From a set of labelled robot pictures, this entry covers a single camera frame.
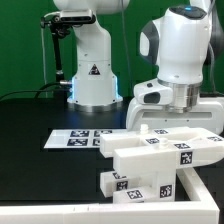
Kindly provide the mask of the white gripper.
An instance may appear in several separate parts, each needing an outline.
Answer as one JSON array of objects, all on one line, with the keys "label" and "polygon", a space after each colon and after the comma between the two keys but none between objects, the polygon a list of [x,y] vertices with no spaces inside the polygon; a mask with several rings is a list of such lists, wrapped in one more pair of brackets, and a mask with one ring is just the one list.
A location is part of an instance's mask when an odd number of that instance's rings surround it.
[{"label": "white gripper", "polygon": [[200,98],[196,106],[184,113],[168,112],[163,106],[142,105],[132,99],[126,117],[129,131],[139,130],[142,124],[150,129],[187,126],[205,128],[215,134],[224,130],[224,97]]}]

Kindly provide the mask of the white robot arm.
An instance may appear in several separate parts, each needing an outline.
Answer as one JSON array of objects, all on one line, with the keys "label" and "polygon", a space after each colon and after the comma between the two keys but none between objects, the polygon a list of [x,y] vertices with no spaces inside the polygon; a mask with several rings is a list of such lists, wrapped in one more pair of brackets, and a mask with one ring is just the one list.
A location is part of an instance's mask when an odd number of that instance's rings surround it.
[{"label": "white robot arm", "polygon": [[[111,37],[98,14],[126,8],[130,0],[53,0],[56,24],[70,26],[77,37],[78,70],[68,102],[87,111],[122,102],[111,70]],[[205,61],[220,51],[222,28],[213,0],[190,0],[173,6],[140,33],[140,55],[159,67],[157,77],[134,86],[126,128],[177,126],[224,129],[224,97],[199,96]]]}]

